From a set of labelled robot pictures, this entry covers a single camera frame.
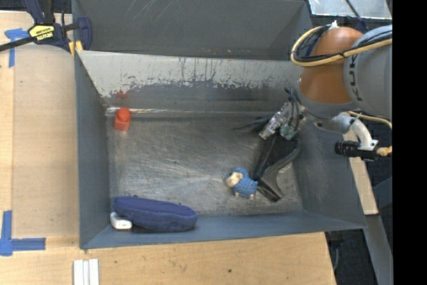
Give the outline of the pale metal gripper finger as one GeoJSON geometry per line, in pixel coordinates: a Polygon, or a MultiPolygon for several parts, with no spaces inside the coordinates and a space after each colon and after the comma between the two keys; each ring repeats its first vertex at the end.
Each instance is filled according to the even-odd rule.
{"type": "Polygon", "coordinates": [[[280,127],[284,122],[284,108],[278,110],[269,120],[270,127],[280,127]]]}
{"type": "Polygon", "coordinates": [[[260,132],[259,136],[267,140],[269,137],[274,135],[276,133],[277,128],[274,125],[266,125],[260,132]]]}

